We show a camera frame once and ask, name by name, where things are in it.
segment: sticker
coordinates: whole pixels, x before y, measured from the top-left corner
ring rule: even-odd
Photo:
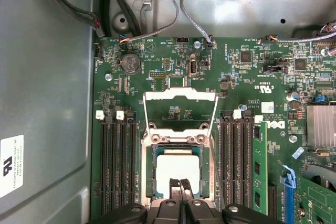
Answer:
[[[0,141],[0,198],[23,185],[23,135]]]
[[[262,113],[274,113],[274,103],[273,102],[262,102],[261,112]]]

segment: chip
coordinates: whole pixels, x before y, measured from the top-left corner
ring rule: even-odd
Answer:
[[[255,138],[260,138],[260,127],[259,126],[254,126],[254,134],[253,136]]]
[[[260,175],[260,164],[258,162],[254,163],[254,172]]]
[[[260,195],[259,193],[254,193],[254,202],[258,207],[260,207]]]
[[[240,53],[240,62],[241,63],[252,63],[252,54],[249,51],[242,51]]]
[[[220,85],[220,88],[221,88],[222,90],[227,90],[227,89],[229,88],[229,83],[226,82],[226,81],[222,81],[222,82],[221,82],[221,85]]]
[[[295,59],[295,70],[305,70],[306,69],[306,60],[305,59]]]

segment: heatsink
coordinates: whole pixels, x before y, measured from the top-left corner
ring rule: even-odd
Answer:
[[[307,106],[308,145],[315,147],[336,146],[336,106]]]

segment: ram slot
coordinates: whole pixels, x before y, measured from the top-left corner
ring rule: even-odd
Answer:
[[[268,187],[268,216],[278,219],[278,188],[277,186]]]
[[[119,133],[118,124],[113,123],[112,125],[112,149],[111,149],[111,159],[112,159],[112,174],[113,174],[113,181],[112,181],[112,210],[119,208],[120,206],[120,194],[119,194],[119,180],[120,180],[120,173],[119,173],[119,152],[120,152],[120,144],[119,144]]]
[[[253,144],[253,124],[244,123],[244,206],[252,208],[252,144]]]
[[[130,199],[129,203],[134,203],[135,202],[135,191],[136,191],[136,185],[135,185],[135,167],[136,167],[136,139],[137,139],[137,127],[136,123],[133,121],[130,123],[130,136],[131,136],[131,159],[130,159]]]
[[[222,142],[222,171],[223,171],[223,190],[224,190],[224,206],[234,202],[234,124],[232,122],[221,123],[221,142]]]
[[[111,211],[111,173],[112,159],[110,158],[111,150],[111,124],[101,126],[101,176],[102,176],[102,203],[101,214],[105,215]]]
[[[127,190],[127,125],[118,122],[118,143],[120,151],[119,159],[119,207],[126,205]]]
[[[243,122],[235,123],[234,129],[234,176],[235,176],[235,200],[236,204],[243,204]]]

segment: integrated circuit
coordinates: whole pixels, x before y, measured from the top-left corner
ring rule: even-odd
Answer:
[[[260,194],[259,193],[254,193],[254,202],[258,207],[260,207]]]
[[[252,63],[252,53],[250,51],[240,52],[240,62],[241,63]]]
[[[254,172],[260,175],[260,164],[258,162],[254,163]]]
[[[254,127],[254,137],[260,138],[260,127],[259,126]]]
[[[306,59],[295,59],[294,67],[297,71],[304,71],[306,70]]]

